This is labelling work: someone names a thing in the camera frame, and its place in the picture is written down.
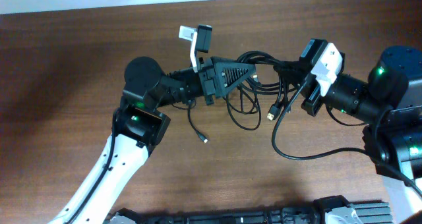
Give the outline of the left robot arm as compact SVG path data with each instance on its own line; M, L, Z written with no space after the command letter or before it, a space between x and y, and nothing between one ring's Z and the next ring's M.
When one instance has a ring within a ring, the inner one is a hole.
M162 141L171 119L159 107L224 97L254 74L252 63L211 57L201 68L166 74L151 57L137 57L126 67L111 134L88 176L52 223L102 223L131 177Z

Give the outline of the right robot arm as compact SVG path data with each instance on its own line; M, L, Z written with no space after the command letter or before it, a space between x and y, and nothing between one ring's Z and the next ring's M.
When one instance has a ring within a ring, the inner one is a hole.
M322 105L363 121L365 151L384 179L396 217L421 222L421 51L385 49L363 82L342 72L335 52L327 69L313 71L302 108L315 116Z

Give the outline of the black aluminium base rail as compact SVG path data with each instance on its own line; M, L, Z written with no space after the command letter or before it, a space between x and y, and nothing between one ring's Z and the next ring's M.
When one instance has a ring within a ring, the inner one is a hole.
M306 206L269 207L257 210L229 210L206 213L140 214L123 208L105 223L139 224L325 224L393 223L388 202L349 202L344 196L329 196Z

